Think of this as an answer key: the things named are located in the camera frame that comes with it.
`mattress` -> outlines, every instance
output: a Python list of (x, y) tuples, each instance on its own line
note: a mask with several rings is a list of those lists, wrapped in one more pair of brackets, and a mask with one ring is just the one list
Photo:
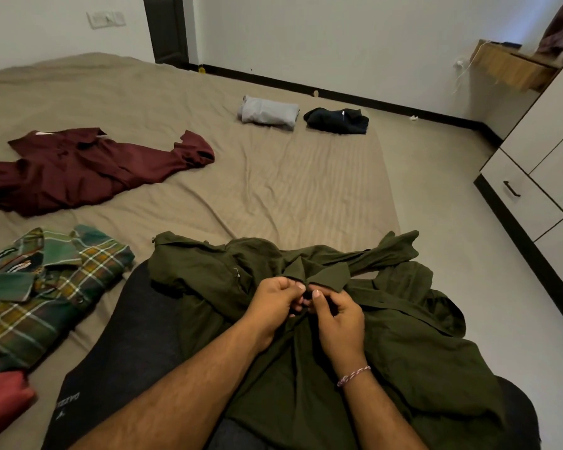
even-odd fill
[[(246, 94), (298, 104), (296, 129), (242, 124), (236, 114)], [(167, 230), (211, 244), (260, 237), (281, 249), (375, 246), (389, 230), (398, 231), (398, 220), (374, 128), (366, 135), (335, 135), (307, 128), (301, 117), (316, 107), (345, 106), (108, 54), (0, 71), (0, 161), (18, 159), (7, 141), (31, 130), (83, 127), (166, 151), (189, 129), (216, 155), (204, 169), (97, 206), (28, 219), (0, 211), (0, 249), (35, 227), (67, 232), (76, 224), (129, 244), (137, 264), (150, 256), (152, 237)], [(100, 336), (123, 281), (30, 373), (38, 401), (0, 435), (0, 449), (41, 446), (62, 380)]]

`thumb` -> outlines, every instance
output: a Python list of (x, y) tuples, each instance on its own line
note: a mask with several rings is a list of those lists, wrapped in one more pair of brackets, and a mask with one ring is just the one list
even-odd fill
[(325, 295), (320, 290), (315, 289), (313, 291), (313, 304), (315, 306), (315, 311), (317, 311), (317, 318), (319, 322), (323, 320), (333, 319), (331, 315), (330, 306), (327, 304)]
[(307, 288), (301, 282), (297, 282), (293, 286), (286, 287), (281, 291), (284, 298), (288, 303), (291, 303), (297, 298), (300, 298)]

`folded gray garment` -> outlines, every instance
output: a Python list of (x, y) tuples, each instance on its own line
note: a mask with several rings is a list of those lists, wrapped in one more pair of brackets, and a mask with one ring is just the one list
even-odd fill
[(293, 131), (299, 111), (297, 104), (285, 104), (246, 95), (238, 109), (238, 119), (242, 120), (242, 123), (275, 125)]

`red and white bracelet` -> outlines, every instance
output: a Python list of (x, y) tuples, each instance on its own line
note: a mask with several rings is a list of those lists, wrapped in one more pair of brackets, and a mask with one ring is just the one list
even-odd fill
[(348, 382), (350, 379), (354, 378), (355, 376), (358, 376), (359, 374), (361, 374), (363, 371), (367, 371), (367, 370), (371, 370), (371, 366), (367, 365), (364, 368), (361, 368), (359, 370), (356, 370), (355, 372), (352, 372), (351, 374), (348, 374), (348, 376), (344, 376), (343, 378), (341, 378), (338, 383), (336, 384), (338, 387), (344, 387), (346, 385), (346, 382)]

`floor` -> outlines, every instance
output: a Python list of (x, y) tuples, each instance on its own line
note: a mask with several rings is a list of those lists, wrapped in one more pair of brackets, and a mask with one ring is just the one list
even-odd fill
[(420, 231), (434, 288), (463, 310), (495, 374), (533, 401), (543, 450), (563, 450), (563, 316), (473, 185), (493, 149), (467, 129), (368, 112), (401, 229)]

